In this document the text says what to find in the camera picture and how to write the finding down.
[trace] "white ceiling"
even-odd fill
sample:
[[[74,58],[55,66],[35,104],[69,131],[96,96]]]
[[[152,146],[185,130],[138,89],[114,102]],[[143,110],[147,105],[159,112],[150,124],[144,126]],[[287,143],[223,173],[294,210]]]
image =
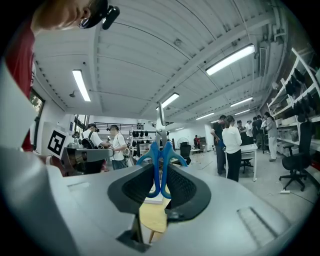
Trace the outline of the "white ceiling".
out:
[[[109,30],[43,32],[36,38],[36,78],[67,112],[154,120],[157,101],[180,95],[166,121],[192,122],[215,112],[254,110],[279,69],[283,43],[269,45],[269,68],[260,77],[256,54],[208,76],[205,69],[253,43],[259,52],[275,14],[264,0],[110,0],[120,15]],[[78,91],[81,69],[91,102]],[[73,91],[76,97],[69,94]],[[253,102],[230,104],[253,96]]]

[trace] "black chair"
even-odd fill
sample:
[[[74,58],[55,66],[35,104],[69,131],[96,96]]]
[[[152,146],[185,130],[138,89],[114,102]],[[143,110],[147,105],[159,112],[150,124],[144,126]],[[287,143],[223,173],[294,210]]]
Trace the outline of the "black chair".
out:
[[[310,157],[310,144],[311,144],[311,135],[312,135],[312,123],[304,122],[300,125],[300,143],[299,143],[299,153],[292,154],[292,147],[294,145],[284,146],[284,149],[289,149],[290,156],[282,159],[282,165],[284,168],[290,171],[290,175],[284,175],[279,178],[281,181],[282,178],[290,178],[289,182],[283,188],[289,186],[292,181],[297,181],[301,186],[301,191],[305,190],[305,184],[301,181],[300,178],[307,179],[307,174],[305,168],[311,165]]]
[[[191,146],[187,144],[187,142],[183,142],[180,145],[180,155],[186,160],[186,164],[189,165],[191,163],[190,159],[190,151]]]

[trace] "vent grille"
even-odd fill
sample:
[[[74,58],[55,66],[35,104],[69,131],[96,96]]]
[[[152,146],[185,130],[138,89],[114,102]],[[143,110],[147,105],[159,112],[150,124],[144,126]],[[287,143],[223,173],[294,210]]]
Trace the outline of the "vent grille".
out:
[[[259,48],[260,50],[260,76],[264,77],[266,74],[267,49]]]

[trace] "scissors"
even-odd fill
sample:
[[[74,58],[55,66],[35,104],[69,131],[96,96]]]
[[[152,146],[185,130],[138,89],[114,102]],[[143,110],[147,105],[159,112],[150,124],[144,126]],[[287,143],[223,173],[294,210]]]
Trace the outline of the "scissors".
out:
[[[164,147],[163,150],[160,151],[161,139]],[[166,192],[168,164],[170,163],[170,160],[172,158],[177,158],[182,166],[187,167],[188,165],[186,160],[181,155],[177,154],[174,151],[172,144],[169,141],[167,141],[166,122],[161,102],[159,102],[159,107],[157,109],[155,141],[151,144],[149,151],[143,156],[141,156],[140,159],[136,162],[136,164],[141,165],[143,160],[147,158],[151,158],[153,162],[155,185],[155,191],[149,193],[148,198],[155,198],[157,195],[159,195],[159,193],[161,193],[165,198],[171,199],[171,195]],[[163,169],[160,186],[159,159],[161,158],[163,159]]]

